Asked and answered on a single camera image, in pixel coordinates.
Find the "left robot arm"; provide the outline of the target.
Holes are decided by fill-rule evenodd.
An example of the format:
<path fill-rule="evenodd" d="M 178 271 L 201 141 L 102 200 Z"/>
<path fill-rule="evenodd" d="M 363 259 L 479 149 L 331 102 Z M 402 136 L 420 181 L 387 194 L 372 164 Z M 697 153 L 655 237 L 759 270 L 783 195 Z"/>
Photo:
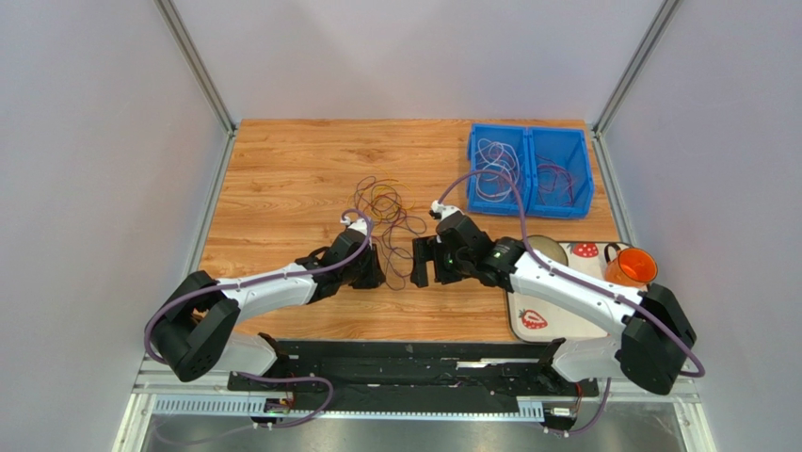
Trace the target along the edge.
<path fill-rule="evenodd" d="M 184 278 L 146 324 L 146 351 L 182 382 L 210 371 L 262 376 L 278 362 L 278 347 L 265 333 L 235 332 L 239 323 L 330 298 L 344 286 L 376 289 L 385 281 L 377 247 L 355 227 L 279 270 L 219 280 L 198 270 Z"/>

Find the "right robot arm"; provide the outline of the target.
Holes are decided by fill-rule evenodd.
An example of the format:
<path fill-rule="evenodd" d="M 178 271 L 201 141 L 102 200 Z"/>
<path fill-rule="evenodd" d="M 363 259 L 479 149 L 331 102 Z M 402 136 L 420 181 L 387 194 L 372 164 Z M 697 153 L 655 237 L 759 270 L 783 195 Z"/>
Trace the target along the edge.
<path fill-rule="evenodd" d="M 460 210 L 436 213 L 436 232 L 412 241 L 410 280 L 435 282 L 475 279 L 508 294 L 549 302 L 604 330 L 603 338 L 555 339 L 539 362 L 564 380 L 628 379 L 650 393 L 666 396 L 680 376 L 703 376 L 693 354 L 697 335 L 667 287 L 647 289 L 606 282 L 564 266 L 532 250 L 525 239 L 491 239 Z M 692 362 L 695 371 L 684 370 Z"/>

